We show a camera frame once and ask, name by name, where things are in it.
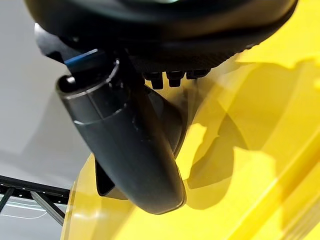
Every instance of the black metal frame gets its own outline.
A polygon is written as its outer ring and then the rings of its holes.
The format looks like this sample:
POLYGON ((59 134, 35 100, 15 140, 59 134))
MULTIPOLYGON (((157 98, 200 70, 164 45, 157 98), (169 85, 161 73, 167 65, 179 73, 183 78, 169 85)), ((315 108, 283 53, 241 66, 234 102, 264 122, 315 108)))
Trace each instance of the black metal frame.
POLYGON ((63 225, 65 214, 55 204, 68 204, 70 195, 68 189, 0 175, 0 194, 4 195, 0 201, 0 213, 11 196, 30 199, 35 200, 51 217, 63 225))

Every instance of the yellow car body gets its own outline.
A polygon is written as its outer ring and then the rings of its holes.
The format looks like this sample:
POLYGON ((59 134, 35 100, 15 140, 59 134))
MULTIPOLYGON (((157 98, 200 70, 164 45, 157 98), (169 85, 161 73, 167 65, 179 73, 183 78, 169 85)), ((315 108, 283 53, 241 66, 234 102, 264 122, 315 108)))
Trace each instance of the yellow car body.
POLYGON ((192 120, 176 159, 186 204, 152 215, 99 196, 91 156, 62 240, 320 239, 319 0, 207 77, 158 92, 192 120))

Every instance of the white wall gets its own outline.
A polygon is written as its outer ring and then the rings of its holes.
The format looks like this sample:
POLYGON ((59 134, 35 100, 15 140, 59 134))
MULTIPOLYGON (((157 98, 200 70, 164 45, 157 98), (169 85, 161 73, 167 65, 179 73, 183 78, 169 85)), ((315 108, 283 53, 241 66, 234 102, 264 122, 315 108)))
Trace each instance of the white wall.
POLYGON ((89 150, 54 92, 65 66, 41 56, 22 0, 0 1, 0 175, 70 188, 89 150))

